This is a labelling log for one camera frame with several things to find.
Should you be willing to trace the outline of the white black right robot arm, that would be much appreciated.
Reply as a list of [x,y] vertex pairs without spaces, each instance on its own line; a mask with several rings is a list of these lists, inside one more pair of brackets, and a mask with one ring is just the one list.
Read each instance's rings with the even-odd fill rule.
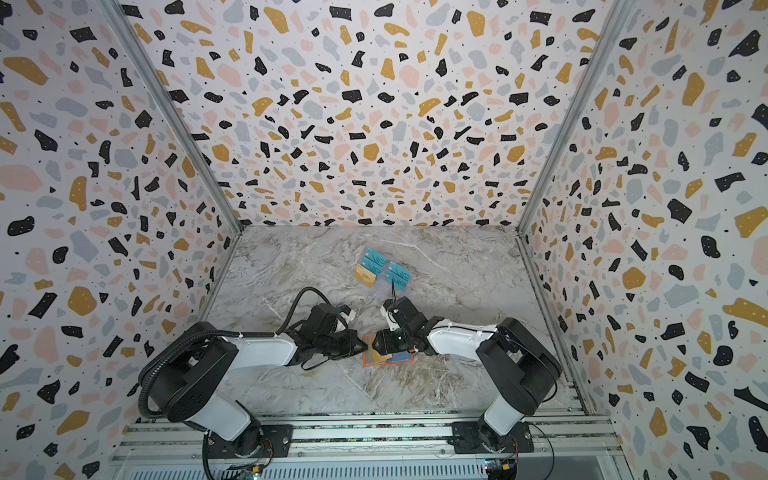
[[478,421],[488,442],[500,440],[548,401],[563,372],[555,356],[517,319],[496,326],[472,326],[443,317],[426,317],[406,297],[381,307],[388,323],[375,334],[372,348],[381,355],[400,352],[458,356],[480,363],[497,396]]

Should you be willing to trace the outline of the gold VIP card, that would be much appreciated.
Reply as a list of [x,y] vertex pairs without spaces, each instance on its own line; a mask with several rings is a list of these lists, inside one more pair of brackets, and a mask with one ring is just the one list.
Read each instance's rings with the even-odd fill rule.
[[368,288],[373,288],[377,280],[377,276],[361,264],[355,266],[354,277]]
[[368,351],[368,363],[371,365],[387,363],[391,358],[392,358],[391,354],[382,355],[378,353],[375,349],[370,349]]

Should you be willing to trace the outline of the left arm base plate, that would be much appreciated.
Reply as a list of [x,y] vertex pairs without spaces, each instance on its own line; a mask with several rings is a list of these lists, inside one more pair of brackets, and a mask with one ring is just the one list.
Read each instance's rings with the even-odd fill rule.
[[292,443],[294,427],[290,424],[268,424],[247,427],[234,440],[224,440],[211,433],[204,442],[209,459],[236,459],[253,462],[285,458]]

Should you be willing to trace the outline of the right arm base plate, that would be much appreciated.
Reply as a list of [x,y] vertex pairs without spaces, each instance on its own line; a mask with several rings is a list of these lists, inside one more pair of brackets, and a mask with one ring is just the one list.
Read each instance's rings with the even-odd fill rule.
[[517,423],[507,434],[499,435],[480,421],[462,421],[451,424],[448,443],[456,454],[531,453],[534,451],[532,435],[525,423]]

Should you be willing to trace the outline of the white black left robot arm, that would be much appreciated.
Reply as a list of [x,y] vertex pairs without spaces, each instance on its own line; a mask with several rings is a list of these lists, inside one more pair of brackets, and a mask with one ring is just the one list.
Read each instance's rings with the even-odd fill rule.
[[256,435],[259,423],[219,392],[232,370],[300,366],[316,355],[326,361],[354,357],[367,344],[349,327],[354,311],[327,303],[279,333],[235,332],[198,322],[173,341],[139,375],[140,415],[190,423],[228,442]]

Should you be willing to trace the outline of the orange card wallet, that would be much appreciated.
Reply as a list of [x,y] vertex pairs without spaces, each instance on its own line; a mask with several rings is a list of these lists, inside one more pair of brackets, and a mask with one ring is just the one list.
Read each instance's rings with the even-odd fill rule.
[[369,333],[363,336],[363,340],[366,342],[368,349],[363,354],[363,366],[365,368],[386,366],[386,365],[398,365],[409,364],[414,362],[414,354],[411,352],[399,352],[395,354],[381,355],[373,348],[373,341],[375,338],[374,333]]

